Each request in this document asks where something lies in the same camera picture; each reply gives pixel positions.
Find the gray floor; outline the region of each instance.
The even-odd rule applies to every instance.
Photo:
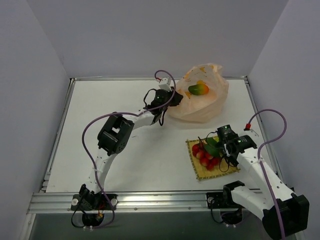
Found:
[[[104,229],[83,231],[71,225],[71,214],[37,214],[31,240],[269,240],[253,216],[237,226],[215,223],[210,212],[117,213]]]

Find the translucent orange plastic bag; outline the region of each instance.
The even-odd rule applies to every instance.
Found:
[[[221,74],[220,65],[208,63],[194,66],[176,84],[177,92],[183,95],[182,101],[178,106],[169,107],[167,113],[177,119],[200,123],[219,115],[229,90],[229,83]],[[208,92],[204,95],[190,94],[188,88],[197,83],[208,86]]]

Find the white table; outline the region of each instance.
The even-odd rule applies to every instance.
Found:
[[[166,115],[164,125],[139,128],[132,132],[123,152],[113,162],[104,188],[109,192],[222,190],[223,185],[240,180],[250,189],[258,187],[244,171],[198,181],[189,158],[186,140],[205,137],[218,127],[230,124],[237,133],[255,113],[244,80],[229,81],[229,94],[221,115],[208,123],[188,123]],[[136,112],[144,106],[143,97],[154,80],[76,81],[56,150],[47,193],[77,193],[92,168],[81,142],[85,126],[96,117],[112,112]],[[96,156],[97,135],[106,120],[89,128],[85,142]],[[252,121],[263,142],[257,120]],[[262,156],[270,164],[266,149]]]

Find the metal frame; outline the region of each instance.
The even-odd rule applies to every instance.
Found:
[[[248,78],[242,77],[224,77],[229,80],[243,80],[246,83],[247,91],[252,102],[255,112],[258,111],[253,95],[250,89]],[[20,235],[21,240],[29,239],[31,229],[36,214],[66,214],[73,212],[70,210],[71,200],[76,192],[58,192],[44,193],[47,189],[50,178],[51,168],[54,162],[56,151],[59,145],[61,133],[64,127],[68,108],[72,98],[73,90],[77,81],[134,81],[134,80],[153,80],[153,77],[82,77],[74,78],[70,82],[67,92],[65,106],[61,117],[57,136],[52,148],[51,156],[44,177],[44,182],[40,193],[34,193],[30,201],[27,211],[27,219]],[[260,116],[257,116],[258,124],[262,132],[263,139],[266,141],[267,135]],[[279,178],[282,180],[282,174],[271,146],[267,145],[267,152],[274,170],[277,171]],[[257,194],[262,194],[259,189],[253,190]],[[155,192],[115,192],[118,195],[118,203],[116,205],[117,213],[163,213],[163,212],[205,212],[208,211],[206,193],[221,192],[217,190],[201,190],[201,191],[155,191]],[[233,211],[234,209],[214,209],[214,211]],[[97,213],[97,211],[89,211],[88,213]],[[298,240],[304,240],[303,232],[296,235]]]

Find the gray wall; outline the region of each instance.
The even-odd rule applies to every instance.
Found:
[[[69,77],[248,75],[288,0],[28,0]]]
[[[0,239],[21,231],[38,192],[69,79],[25,0],[0,1]]]
[[[274,148],[285,181],[310,201],[306,239],[319,239],[320,1],[290,0],[259,56],[249,80],[259,109],[287,118],[285,136]],[[271,137],[280,117],[264,113]]]

